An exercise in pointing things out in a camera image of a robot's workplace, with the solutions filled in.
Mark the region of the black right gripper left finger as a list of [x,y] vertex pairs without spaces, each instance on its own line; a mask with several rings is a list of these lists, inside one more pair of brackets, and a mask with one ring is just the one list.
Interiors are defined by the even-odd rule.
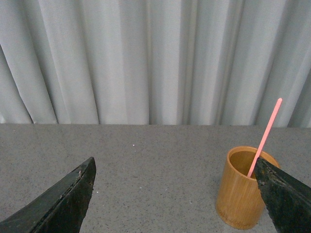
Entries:
[[96,164],[88,158],[0,223],[2,233],[78,233],[92,197]]

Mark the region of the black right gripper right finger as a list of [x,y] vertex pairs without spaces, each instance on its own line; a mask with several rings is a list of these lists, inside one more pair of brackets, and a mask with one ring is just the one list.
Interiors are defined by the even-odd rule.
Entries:
[[261,197],[278,233],[311,231],[311,188],[258,158],[254,168]]

